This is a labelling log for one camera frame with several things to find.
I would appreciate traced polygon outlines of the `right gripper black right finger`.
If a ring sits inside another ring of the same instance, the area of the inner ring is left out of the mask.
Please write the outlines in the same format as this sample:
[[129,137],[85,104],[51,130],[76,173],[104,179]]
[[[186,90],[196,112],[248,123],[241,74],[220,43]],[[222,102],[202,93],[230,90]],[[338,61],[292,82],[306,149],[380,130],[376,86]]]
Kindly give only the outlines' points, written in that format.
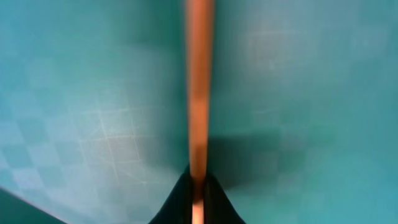
[[204,224],[245,224],[212,174],[204,182],[203,206]]

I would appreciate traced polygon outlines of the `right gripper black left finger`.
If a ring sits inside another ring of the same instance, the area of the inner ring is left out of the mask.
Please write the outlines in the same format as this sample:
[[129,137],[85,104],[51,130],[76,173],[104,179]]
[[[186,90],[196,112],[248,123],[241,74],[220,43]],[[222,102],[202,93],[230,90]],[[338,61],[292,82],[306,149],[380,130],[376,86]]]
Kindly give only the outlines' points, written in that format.
[[187,167],[149,224],[192,224],[193,183]]

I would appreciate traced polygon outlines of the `wooden chopstick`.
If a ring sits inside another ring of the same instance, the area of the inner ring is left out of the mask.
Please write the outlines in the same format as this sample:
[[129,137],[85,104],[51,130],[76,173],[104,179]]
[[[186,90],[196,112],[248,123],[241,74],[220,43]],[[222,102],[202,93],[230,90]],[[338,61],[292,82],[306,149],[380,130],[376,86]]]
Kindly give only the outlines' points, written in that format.
[[204,224],[203,184],[208,155],[208,122],[213,55],[213,0],[186,0],[188,141],[193,179],[192,223]]

